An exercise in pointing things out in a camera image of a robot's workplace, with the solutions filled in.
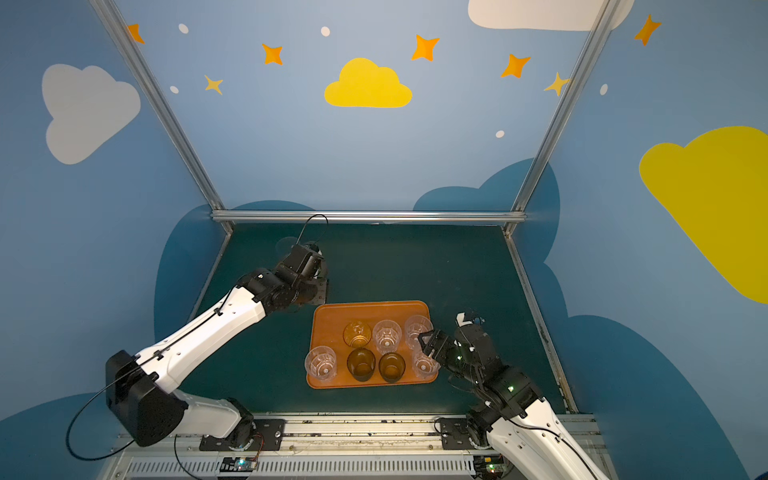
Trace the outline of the right controller board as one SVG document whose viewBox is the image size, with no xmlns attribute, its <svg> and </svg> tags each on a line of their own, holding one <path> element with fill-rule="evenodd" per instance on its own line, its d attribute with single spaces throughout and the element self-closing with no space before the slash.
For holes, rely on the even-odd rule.
<svg viewBox="0 0 768 480">
<path fill-rule="evenodd" d="M 508 472 L 505 460 L 499 455 L 485 455 L 473 457 L 473 479 L 497 480 Z"/>
</svg>

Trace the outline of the small olive textured cup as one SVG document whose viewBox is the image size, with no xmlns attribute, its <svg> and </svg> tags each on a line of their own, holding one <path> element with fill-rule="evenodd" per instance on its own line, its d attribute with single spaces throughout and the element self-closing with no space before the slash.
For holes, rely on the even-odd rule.
<svg viewBox="0 0 768 480">
<path fill-rule="evenodd" d="M 387 383 L 397 383 L 406 371 L 405 359 L 397 352 L 388 352 L 379 360 L 379 374 Z"/>
</svg>

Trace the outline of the orange plastic tray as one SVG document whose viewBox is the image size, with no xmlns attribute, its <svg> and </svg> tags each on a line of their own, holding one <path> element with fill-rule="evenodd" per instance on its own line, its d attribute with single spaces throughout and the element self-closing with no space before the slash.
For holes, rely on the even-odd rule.
<svg viewBox="0 0 768 480">
<path fill-rule="evenodd" d="M 406 321 L 415 315 L 430 319 L 428 306 L 422 301 L 411 300 L 327 304 L 318 307 L 313 317 L 310 349 L 328 347 L 332 350 L 335 354 L 336 373 L 330 379 L 320 380 L 310 374 L 310 367 L 306 366 L 308 385 L 313 389 L 322 390 L 432 383 L 437 377 L 437 372 L 418 374 L 414 368 L 415 352 L 405 344 L 405 340 L 401 341 L 396 350 L 406 362 L 405 372 L 395 383 L 386 382 L 382 378 L 378 363 L 374 367 L 372 377 L 366 382 L 357 381 L 347 367 L 347 358 L 353 351 L 353 348 L 345 342 L 343 335 L 348 324 L 362 321 L 373 329 L 381 320 L 392 320 L 404 329 Z"/>
</svg>

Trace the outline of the tall clear bluish glass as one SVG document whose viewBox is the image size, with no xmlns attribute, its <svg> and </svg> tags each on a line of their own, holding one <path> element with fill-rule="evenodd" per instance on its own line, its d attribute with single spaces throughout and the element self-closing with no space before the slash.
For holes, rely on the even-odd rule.
<svg viewBox="0 0 768 480">
<path fill-rule="evenodd" d="M 298 242 L 297 237 L 288 236 L 283 237 L 275 244 L 275 251 L 278 257 L 283 258 L 289 255 L 293 249 L 293 246 Z"/>
</svg>

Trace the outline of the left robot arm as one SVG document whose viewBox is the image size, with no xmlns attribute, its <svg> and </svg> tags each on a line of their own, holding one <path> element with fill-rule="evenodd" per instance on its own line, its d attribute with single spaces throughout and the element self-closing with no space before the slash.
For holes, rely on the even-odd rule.
<svg viewBox="0 0 768 480">
<path fill-rule="evenodd" d="M 241 402 L 188 394 L 180 386 L 217 350 L 268 315 L 324 304 L 327 286 L 323 272 L 285 279 L 261 268 L 241 277 L 221 300 L 165 339 L 134 355 L 121 350 L 110 357 L 108 408 L 140 447 L 171 435 L 202 435 L 224 448 L 247 449 L 256 428 Z"/>
</svg>

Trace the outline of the aluminium rear frame bar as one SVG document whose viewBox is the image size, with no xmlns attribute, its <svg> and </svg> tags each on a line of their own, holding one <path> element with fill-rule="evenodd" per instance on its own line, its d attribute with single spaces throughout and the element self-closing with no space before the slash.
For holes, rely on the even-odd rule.
<svg viewBox="0 0 768 480">
<path fill-rule="evenodd" d="M 302 223 L 309 219 L 327 219 L 343 224 L 394 224 L 394 223 L 472 223 L 505 224 L 523 223 L 523 212 L 426 212 L 426 211 L 267 211 L 267 210 L 214 210 L 214 221 L 232 223 Z"/>
</svg>

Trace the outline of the clear faceted glass back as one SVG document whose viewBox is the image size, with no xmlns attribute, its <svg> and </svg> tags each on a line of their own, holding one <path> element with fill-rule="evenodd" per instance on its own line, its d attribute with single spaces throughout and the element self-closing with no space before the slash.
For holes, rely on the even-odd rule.
<svg viewBox="0 0 768 480">
<path fill-rule="evenodd" d="M 329 346 L 317 346 L 306 355 L 304 366 L 311 381 L 329 382 L 337 376 L 337 355 Z"/>
</svg>

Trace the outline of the aluminium frame post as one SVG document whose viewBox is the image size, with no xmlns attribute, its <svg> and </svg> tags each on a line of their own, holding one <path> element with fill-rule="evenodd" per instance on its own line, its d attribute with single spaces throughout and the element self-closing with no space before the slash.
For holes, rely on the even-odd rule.
<svg viewBox="0 0 768 480">
<path fill-rule="evenodd" d="M 516 226 L 525 221 L 524 217 L 527 206 L 613 30 L 612 24 L 614 18 L 618 16 L 620 5 L 621 1 L 618 0 L 604 1 L 598 10 L 595 23 L 589 31 L 571 72 L 570 82 L 565 86 L 565 92 L 560 96 L 542 143 L 524 177 L 511 208 L 512 213 L 520 214 L 523 219 L 510 221 L 504 225 L 504 236 L 507 240 L 512 239 Z"/>
<path fill-rule="evenodd" d="M 212 180 L 172 111 L 164 91 L 141 53 L 139 44 L 131 36 L 128 25 L 125 23 L 116 2 L 91 0 L 90 5 L 146 96 L 181 160 L 211 208 L 212 214 L 224 211 L 225 206 L 213 186 Z"/>
</svg>

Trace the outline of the aluminium right frame post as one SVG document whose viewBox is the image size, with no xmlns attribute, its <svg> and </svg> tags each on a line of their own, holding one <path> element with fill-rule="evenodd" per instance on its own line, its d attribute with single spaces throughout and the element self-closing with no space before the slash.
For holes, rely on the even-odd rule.
<svg viewBox="0 0 768 480">
<path fill-rule="evenodd" d="M 613 30 L 612 24 L 614 18 L 618 16 L 620 5 L 621 1 L 618 0 L 604 1 L 598 10 L 595 23 L 589 31 L 571 72 L 570 82 L 565 86 L 565 92 L 560 96 L 542 143 L 524 177 L 511 208 L 512 213 L 520 214 L 523 219 L 510 221 L 504 225 L 504 236 L 507 240 L 512 239 L 516 226 L 525 221 L 524 217 L 527 206 Z"/>
</svg>

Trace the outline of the clear faceted glass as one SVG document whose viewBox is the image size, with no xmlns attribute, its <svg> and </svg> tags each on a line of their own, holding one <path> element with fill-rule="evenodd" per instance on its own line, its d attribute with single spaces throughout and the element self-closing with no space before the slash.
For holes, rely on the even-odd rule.
<svg viewBox="0 0 768 480">
<path fill-rule="evenodd" d="M 396 352 L 403 337 L 401 326 L 390 319 L 377 322 L 372 335 L 375 347 L 381 355 Z"/>
<path fill-rule="evenodd" d="M 421 380 L 433 379 L 438 375 L 440 364 L 422 352 L 412 353 L 412 370 Z"/>
<path fill-rule="evenodd" d="M 329 346 L 317 346 L 306 355 L 304 366 L 311 381 L 329 382 L 337 376 L 337 355 Z"/>
<path fill-rule="evenodd" d="M 431 320 L 423 315 L 413 315 L 404 324 L 404 339 L 411 350 L 421 350 L 418 337 L 420 334 L 433 330 Z"/>
</svg>

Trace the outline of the left controller board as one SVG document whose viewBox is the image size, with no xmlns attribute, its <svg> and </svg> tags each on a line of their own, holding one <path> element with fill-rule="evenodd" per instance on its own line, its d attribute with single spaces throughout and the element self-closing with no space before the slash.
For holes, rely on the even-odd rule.
<svg viewBox="0 0 768 480">
<path fill-rule="evenodd" d="M 220 473 L 251 473 L 258 467 L 255 457 L 225 457 L 220 464 Z"/>
</svg>

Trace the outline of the short yellow glass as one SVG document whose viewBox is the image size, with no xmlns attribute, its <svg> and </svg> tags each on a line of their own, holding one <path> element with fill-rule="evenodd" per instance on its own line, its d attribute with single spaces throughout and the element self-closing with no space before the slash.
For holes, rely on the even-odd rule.
<svg viewBox="0 0 768 480">
<path fill-rule="evenodd" d="M 371 339 L 372 328 L 364 321 L 352 321 L 343 330 L 345 344 L 353 349 L 366 347 Z"/>
</svg>

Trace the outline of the aluminium left frame post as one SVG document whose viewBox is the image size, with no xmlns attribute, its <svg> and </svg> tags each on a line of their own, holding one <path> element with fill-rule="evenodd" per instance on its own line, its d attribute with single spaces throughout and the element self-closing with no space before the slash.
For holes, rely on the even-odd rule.
<svg viewBox="0 0 768 480">
<path fill-rule="evenodd" d="M 131 36 L 128 25 L 125 23 L 116 2 L 91 0 L 90 5 L 146 96 L 181 160 L 211 208 L 212 214 L 224 211 L 225 206 L 213 186 L 212 180 L 172 111 L 164 91 L 141 53 L 139 44 Z"/>
</svg>

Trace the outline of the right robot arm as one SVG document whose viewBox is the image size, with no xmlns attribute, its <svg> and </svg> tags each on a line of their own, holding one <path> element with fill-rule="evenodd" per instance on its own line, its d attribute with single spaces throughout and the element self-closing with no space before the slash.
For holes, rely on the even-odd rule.
<svg viewBox="0 0 768 480">
<path fill-rule="evenodd" d="M 468 381 L 480 403 L 467 414 L 477 445 L 488 446 L 527 479 L 605 479 L 607 475 L 563 426 L 541 389 L 497 353 L 477 324 L 449 335 L 418 335 L 422 352 Z"/>
</svg>

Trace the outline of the dark olive textured cup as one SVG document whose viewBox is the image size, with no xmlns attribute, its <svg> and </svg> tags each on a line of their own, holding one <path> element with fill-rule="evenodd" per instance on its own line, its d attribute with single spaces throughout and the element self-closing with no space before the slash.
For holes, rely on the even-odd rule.
<svg viewBox="0 0 768 480">
<path fill-rule="evenodd" d="M 376 357 L 367 348 L 356 348 L 347 357 L 347 368 L 358 382 L 370 380 L 376 370 Z"/>
</svg>

